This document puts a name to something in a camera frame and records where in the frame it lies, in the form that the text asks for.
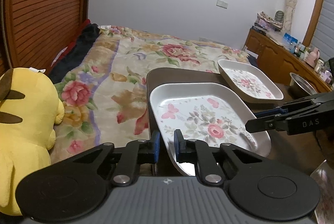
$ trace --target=dresser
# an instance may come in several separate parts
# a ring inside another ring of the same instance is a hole
[[[290,72],[293,72],[307,80],[318,92],[331,91],[330,86],[308,64],[267,36],[250,29],[245,46],[258,55],[258,67],[274,83],[289,85]]]

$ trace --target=wooden window frame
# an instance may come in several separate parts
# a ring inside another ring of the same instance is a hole
[[[311,40],[313,38],[315,29],[317,28],[317,24],[319,21],[320,13],[321,13],[321,8],[322,4],[324,3],[324,0],[315,0],[314,4],[314,9],[313,13],[311,16],[310,24],[307,28],[304,40],[303,40],[303,45],[308,47],[311,44]]]

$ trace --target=bowl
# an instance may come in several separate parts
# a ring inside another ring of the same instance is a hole
[[[298,74],[290,72],[290,76],[291,82],[289,90],[297,98],[303,98],[318,93],[304,78],[300,77]]]

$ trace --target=screw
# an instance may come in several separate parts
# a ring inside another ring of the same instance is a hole
[[[210,175],[205,176],[205,180],[215,184],[221,181],[221,176],[217,174],[210,174]]]
[[[118,184],[125,184],[130,181],[130,177],[126,175],[117,175],[114,177],[114,182]]]

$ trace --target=yellow plush toy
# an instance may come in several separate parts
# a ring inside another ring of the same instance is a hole
[[[0,212],[17,216],[16,187],[51,164],[53,124],[61,123],[64,106],[50,79],[27,68],[10,69],[1,77],[0,100]]]

